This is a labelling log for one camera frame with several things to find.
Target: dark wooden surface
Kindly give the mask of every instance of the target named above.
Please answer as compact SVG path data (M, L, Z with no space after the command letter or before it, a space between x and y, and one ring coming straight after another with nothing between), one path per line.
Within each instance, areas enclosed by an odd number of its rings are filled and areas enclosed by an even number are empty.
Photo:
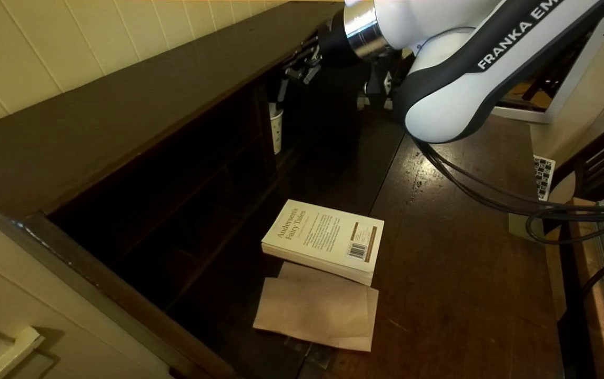
M535 198L528 126L490 120L440 152ZM371 354L338 352L301 377L563 377L543 247L508 232L405 139L372 208L385 219Z
M339 3L284 3L0 120L0 210L49 215L283 62Z

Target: white book cover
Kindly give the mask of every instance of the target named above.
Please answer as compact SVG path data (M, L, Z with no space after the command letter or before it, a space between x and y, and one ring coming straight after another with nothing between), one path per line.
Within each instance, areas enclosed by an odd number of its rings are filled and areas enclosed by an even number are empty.
M384 219L287 199L261 247L371 285L384 227Z

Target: wooden table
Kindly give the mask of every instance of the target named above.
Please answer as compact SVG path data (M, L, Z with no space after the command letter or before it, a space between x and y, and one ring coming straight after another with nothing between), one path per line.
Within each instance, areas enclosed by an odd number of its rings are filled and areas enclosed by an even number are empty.
M535 198L528 126L493 118L440 152ZM508 232L405 139L372 208L385 219L371 354L342 352L328 377L563 377L543 247Z

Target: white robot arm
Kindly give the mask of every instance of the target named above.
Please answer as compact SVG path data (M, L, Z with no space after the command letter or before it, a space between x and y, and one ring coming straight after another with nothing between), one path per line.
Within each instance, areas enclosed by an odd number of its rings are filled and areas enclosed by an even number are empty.
M396 99L408 132L439 143L474 132L524 71L603 16L604 0L347 0L330 44L360 58L412 51Z

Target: brown paper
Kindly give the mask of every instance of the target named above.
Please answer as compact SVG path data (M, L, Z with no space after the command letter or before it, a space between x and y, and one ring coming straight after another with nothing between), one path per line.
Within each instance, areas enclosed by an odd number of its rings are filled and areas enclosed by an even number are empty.
M254 329L371 352L376 300L375 288L284 262L263 284Z

